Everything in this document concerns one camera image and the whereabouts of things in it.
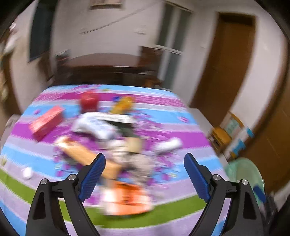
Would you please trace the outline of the dark window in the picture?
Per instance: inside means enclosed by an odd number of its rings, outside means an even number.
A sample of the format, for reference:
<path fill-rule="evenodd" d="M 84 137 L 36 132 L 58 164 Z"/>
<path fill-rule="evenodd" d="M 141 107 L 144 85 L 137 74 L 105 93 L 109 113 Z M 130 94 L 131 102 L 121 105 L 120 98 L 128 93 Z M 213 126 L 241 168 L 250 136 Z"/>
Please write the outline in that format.
<path fill-rule="evenodd" d="M 30 31 L 29 62 L 50 50 L 52 22 L 57 1 L 38 1 Z"/>

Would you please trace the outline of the floral striped tablecloth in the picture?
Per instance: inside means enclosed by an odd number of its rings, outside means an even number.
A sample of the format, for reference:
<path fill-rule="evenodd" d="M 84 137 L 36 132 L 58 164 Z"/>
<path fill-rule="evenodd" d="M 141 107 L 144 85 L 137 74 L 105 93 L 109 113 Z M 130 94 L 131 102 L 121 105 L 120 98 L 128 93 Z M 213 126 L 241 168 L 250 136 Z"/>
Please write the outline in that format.
<path fill-rule="evenodd" d="M 57 86 L 43 91 L 24 111 L 1 150 L 1 209 L 18 234 L 24 235 L 26 221 L 40 180 L 65 179 L 75 174 L 80 165 L 62 154 L 55 139 L 68 136 L 107 160 L 111 152 L 105 144 L 86 134 L 71 131 L 81 108 L 82 93 L 99 94 L 98 109 L 109 112 L 115 96 L 131 97 L 134 107 L 130 115 L 137 124 L 135 135 L 144 141 L 143 153 L 153 160 L 154 171 L 147 189 L 153 198 L 153 209 L 135 216 L 104 215 L 100 206 L 104 182 L 98 183 L 91 197 L 84 202 L 86 211 L 101 235 L 188 235 L 199 219 L 205 203 L 200 199 L 184 168 L 185 154 L 192 153 L 197 161 L 213 174 L 226 177 L 214 150 L 188 112 L 186 105 L 173 92 L 128 86 L 84 85 Z M 41 141 L 37 141 L 29 125 L 52 107 L 64 109 L 64 120 Z M 155 153 L 154 146 L 170 138 L 179 138 L 182 147 Z M 22 169 L 32 167 L 33 177 L 25 180 Z"/>

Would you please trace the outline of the brown wooden door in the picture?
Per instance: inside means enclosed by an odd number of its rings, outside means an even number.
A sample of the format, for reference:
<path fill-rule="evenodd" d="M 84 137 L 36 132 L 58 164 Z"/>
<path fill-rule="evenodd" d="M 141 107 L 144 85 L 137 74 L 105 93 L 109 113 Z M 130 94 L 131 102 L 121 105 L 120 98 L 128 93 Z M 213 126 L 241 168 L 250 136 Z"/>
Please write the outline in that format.
<path fill-rule="evenodd" d="M 220 125 L 239 92 L 250 62 L 255 31 L 255 16 L 218 14 L 206 66 L 190 103 L 212 126 Z"/>

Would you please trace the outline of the blue bottle cap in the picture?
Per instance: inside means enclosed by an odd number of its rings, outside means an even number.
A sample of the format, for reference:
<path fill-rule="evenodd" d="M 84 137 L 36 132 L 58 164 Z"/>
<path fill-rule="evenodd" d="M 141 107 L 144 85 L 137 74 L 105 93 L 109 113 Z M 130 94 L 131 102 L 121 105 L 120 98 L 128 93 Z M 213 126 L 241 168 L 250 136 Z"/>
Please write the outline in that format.
<path fill-rule="evenodd" d="M 120 97 L 119 97 L 119 96 L 115 96 L 115 97 L 113 98 L 113 101 L 114 101 L 114 102 L 116 102 L 116 101 L 118 101 L 118 100 L 120 100 Z"/>

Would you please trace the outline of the tan cardboard box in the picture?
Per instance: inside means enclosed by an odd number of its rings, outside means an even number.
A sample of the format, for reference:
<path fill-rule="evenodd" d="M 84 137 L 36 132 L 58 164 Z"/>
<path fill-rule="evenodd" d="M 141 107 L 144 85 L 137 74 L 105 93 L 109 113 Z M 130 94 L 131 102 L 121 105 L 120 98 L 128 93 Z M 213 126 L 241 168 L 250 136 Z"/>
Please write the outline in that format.
<path fill-rule="evenodd" d="M 79 142 L 73 141 L 68 136 L 61 136 L 57 138 L 55 144 L 67 156 L 82 164 L 83 166 L 91 164 L 97 156 L 96 153 L 87 149 Z M 120 164 L 106 160 L 106 165 L 102 176 L 106 179 L 116 180 L 121 169 L 122 166 Z"/>

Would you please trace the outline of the white bottle cap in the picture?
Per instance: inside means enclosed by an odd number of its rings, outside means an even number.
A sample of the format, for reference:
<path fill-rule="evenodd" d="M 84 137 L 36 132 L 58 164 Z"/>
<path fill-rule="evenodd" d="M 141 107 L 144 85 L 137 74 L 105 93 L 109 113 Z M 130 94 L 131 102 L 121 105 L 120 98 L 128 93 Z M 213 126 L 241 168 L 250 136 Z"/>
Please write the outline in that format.
<path fill-rule="evenodd" d="M 33 177 L 32 167 L 25 167 L 22 169 L 22 177 L 25 180 L 29 180 Z"/>

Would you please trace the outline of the white tissue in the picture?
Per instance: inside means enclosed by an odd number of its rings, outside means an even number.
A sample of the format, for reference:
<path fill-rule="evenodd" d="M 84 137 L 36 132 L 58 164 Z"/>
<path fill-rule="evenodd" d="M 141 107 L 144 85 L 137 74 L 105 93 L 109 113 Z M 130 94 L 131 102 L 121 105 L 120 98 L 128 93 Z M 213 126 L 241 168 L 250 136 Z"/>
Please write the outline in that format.
<path fill-rule="evenodd" d="M 155 153 L 164 153 L 182 147 L 182 141 L 179 138 L 173 137 L 167 141 L 159 142 L 154 146 Z"/>

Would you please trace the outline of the dark wooden dining table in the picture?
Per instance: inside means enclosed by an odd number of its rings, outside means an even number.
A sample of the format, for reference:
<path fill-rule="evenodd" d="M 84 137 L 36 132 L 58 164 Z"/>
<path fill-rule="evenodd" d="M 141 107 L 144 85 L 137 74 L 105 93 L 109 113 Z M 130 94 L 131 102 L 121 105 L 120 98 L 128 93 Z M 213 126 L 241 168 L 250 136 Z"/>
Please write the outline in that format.
<path fill-rule="evenodd" d="M 124 76 L 145 72 L 140 56 L 96 53 L 69 59 L 61 70 L 62 84 L 124 84 Z"/>

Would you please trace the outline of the red apple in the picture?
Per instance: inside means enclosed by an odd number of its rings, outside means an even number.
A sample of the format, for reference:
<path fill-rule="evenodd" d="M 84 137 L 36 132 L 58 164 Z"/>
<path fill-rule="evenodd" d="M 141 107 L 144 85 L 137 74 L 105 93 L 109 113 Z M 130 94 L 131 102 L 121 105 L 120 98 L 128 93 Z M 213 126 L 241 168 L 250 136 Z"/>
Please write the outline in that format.
<path fill-rule="evenodd" d="M 98 110 L 99 95 L 93 91 L 87 91 L 81 94 L 79 104 L 81 113 L 97 112 Z"/>

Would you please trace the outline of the white plastic wipes pack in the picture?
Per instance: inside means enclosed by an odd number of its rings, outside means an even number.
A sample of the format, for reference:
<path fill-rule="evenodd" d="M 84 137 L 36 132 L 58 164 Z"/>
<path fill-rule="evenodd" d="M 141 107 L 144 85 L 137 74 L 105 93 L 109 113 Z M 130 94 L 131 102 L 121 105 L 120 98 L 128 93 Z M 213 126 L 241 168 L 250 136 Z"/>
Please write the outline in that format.
<path fill-rule="evenodd" d="M 71 131 L 93 135 L 99 140 L 107 140 L 114 137 L 118 128 L 111 122 L 121 124 L 134 124 L 135 120 L 130 115 L 118 115 L 103 112 L 88 112 L 78 116 L 73 122 Z"/>

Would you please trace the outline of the red rectangular box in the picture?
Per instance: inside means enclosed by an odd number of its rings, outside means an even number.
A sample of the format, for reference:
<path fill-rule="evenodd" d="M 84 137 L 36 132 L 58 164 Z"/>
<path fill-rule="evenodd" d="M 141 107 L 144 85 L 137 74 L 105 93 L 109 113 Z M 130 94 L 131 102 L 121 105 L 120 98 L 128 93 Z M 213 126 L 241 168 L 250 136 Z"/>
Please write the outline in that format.
<path fill-rule="evenodd" d="M 32 132 L 33 138 L 41 141 L 49 134 L 56 126 L 64 120 L 64 109 L 60 106 L 52 107 L 45 114 L 32 121 L 29 125 L 29 130 Z"/>

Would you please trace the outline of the yellow wrapper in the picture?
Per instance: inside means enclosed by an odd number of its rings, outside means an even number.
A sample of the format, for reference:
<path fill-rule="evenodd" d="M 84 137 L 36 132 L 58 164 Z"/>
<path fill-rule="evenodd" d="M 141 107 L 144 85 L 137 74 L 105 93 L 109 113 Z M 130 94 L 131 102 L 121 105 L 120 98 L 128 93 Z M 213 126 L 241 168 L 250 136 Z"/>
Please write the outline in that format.
<path fill-rule="evenodd" d="M 134 103 L 135 102 L 131 97 L 128 97 L 128 96 L 122 97 L 112 107 L 111 113 L 118 114 L 118 115 L 126 114 L 132 109 Z"/>

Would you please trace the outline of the framed wall picture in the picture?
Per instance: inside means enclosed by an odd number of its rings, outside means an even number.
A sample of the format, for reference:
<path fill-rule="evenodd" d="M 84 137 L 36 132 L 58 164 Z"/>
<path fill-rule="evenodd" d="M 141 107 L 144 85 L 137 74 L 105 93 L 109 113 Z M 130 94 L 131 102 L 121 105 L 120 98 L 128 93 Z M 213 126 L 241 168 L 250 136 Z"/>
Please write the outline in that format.
<path fill-rule="evenodd" d="M 90 9 L 119 9 L 124 4 L 123 0 L 91 0 Z"/>

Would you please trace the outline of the glass balcony door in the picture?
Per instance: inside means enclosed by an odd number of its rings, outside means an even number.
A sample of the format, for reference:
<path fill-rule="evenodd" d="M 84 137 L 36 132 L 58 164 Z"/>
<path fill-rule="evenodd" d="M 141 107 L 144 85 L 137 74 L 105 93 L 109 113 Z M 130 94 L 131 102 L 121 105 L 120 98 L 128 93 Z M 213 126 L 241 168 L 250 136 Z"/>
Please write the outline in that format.
<path fill-rule="evenodd" d="M 183 45 L 193 12 L 165 1 L 155 47 L 162 50 L 158 78 L 161 87 L 171 89 L 182 59 Z"/>

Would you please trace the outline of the orange snack package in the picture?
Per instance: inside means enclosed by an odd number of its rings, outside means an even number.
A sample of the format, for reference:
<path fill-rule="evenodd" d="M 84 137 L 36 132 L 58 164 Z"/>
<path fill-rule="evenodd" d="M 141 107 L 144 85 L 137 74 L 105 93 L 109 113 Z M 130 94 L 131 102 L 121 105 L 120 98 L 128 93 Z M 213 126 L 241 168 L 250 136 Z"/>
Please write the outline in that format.
<path fill-rule="evenodd" d="M 110 216 L 137 215 L 153 209 L 152 198 L 144 188 L 115 180 L 102 189 L 100 206 Z"/>

